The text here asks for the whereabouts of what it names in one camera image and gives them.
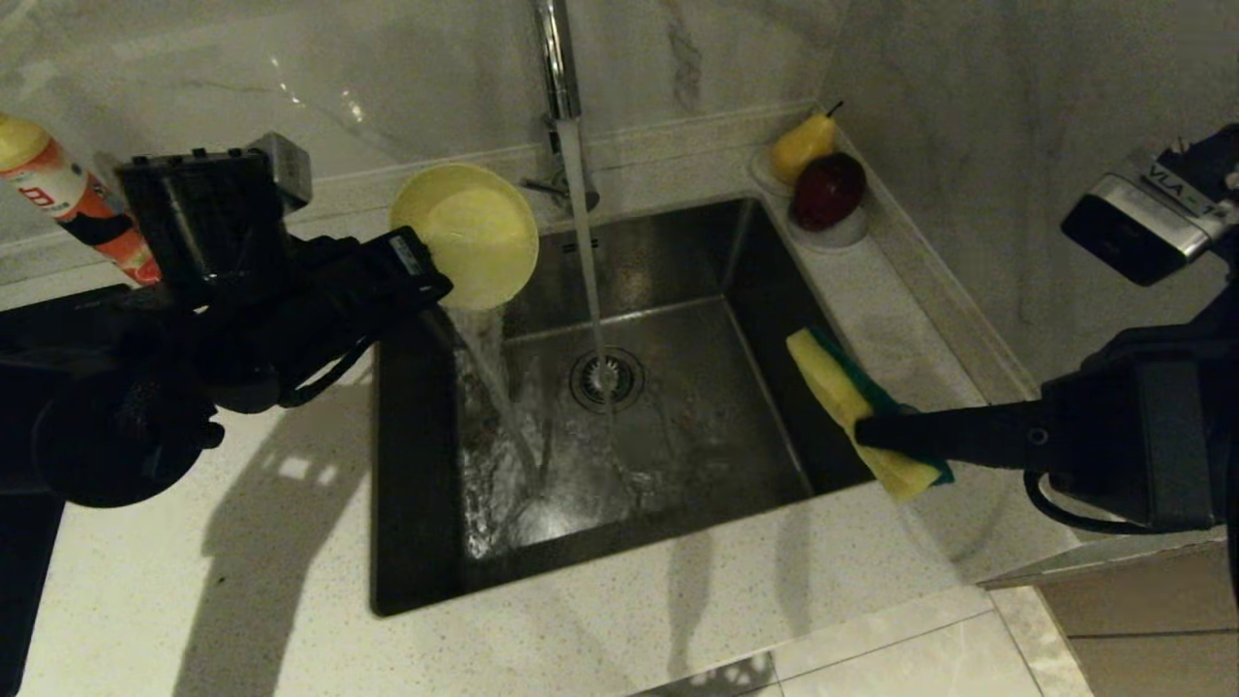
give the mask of orange bottle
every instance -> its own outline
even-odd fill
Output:
[[[0,177],[129,277],[142,285],[160,280],[159,264],[124,202],[37,124],[0,113]]]

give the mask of yellow bowl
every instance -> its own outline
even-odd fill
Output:
[[[473,165],[418,172],[400,188],[392,228],[410,225],[455,288],[446,307],[488,310],[512,300],[538,262],[538,223],[524,196]]]

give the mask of sink drain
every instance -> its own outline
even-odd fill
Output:
[[[636,357],[618,345],[608,345],[606,363],[598,361],[593,352],[585,354],[572,365],[569,378],[576,404],[591,412],[607,411],[607,396],[615,411],[626,410],[641,397],[646,387],[646,369]]]

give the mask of marble wall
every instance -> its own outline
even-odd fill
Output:
[[[817,97],[847,0],[569,0],[587,132]],[[276,129],[317,176],[540,141],[529,0],[0,1],[0,110],[97,170]],[[0,243],[46,229],[0,191]]]
[[[847,15],[820,99],[1038,380],[1115,331],[1189,318],[1213,258],[1141,288],[1058,223],[1146,142],[1239,116],[1233,0],[870,0]]]

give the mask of red apple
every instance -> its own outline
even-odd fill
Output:
[[[843,152],[809,162],[795,180],[792,222],[820,232],[846,218],[865,194],[865,168]]]

